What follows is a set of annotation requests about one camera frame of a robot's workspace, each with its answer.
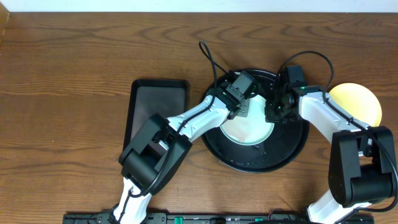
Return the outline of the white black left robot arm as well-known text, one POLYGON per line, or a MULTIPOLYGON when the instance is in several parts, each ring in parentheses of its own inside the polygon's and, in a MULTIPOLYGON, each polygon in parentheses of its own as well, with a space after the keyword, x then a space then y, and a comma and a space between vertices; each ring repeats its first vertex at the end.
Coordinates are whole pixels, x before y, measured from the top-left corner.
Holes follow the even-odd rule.
POLYGON ((141 223, 151 197, 169 183, 193 141, 233 119, 251 95, 233 87, 214 88, 187 112, 168 118, 150 116, 119 157, 124 188, 113 211, 115 223, 141 223))

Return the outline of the light green plate bottom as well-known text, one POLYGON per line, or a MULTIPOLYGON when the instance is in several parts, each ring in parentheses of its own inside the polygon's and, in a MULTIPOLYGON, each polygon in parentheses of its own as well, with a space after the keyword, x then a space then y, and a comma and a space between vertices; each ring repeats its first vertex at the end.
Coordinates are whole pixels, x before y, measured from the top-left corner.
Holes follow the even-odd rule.
POLYGON ((232 142, 243 146, 265 141, 274 129, 274 123, 266 122, 265 108, 266 99, 260 95, 245 100, 239 113, 220 126, 222 133, 232 142))

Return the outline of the yellow plate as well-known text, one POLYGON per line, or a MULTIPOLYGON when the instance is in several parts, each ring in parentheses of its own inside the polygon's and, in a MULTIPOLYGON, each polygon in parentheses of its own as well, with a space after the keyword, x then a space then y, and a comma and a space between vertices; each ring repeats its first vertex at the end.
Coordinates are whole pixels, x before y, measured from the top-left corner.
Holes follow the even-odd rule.
POLYGON ((382 119, 382 108, 375 94, 366 87, 356 83, 342 83, 329 91, 335 103, 356 119, 379 126, 382 119))

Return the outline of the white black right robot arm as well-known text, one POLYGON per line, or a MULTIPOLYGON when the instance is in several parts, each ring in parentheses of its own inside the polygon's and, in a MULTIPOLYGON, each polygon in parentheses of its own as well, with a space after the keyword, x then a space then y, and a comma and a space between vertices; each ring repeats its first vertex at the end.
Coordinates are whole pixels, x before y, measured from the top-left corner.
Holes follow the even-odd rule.
POLYGON ((313 223, 343 223, 359 211, 373 212, 372 204, 397 205, 397 166, 394 140, 385 127, 371 127, 338 106, 319 85, 286 84, 266 102, 266 121, 299 119, 316 127, 330 142, 328 191, 307 208, 313 223))

